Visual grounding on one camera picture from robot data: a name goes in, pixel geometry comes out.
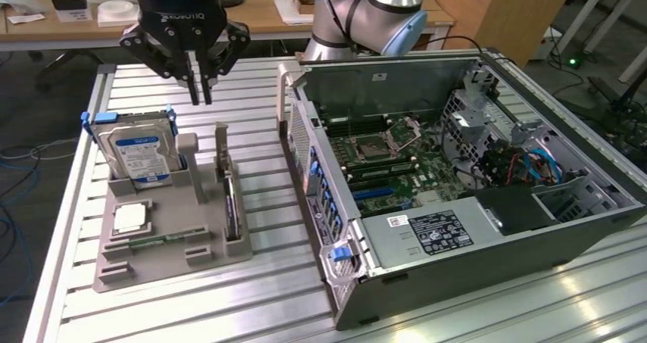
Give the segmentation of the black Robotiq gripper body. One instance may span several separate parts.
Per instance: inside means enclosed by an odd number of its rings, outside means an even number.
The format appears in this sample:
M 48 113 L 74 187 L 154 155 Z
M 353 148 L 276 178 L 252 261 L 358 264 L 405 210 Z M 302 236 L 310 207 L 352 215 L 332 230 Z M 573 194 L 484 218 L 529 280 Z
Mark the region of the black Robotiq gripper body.
M 141 30 L 170 51 L 209 49 L 226 26 L 220 0 L 137 0 Z

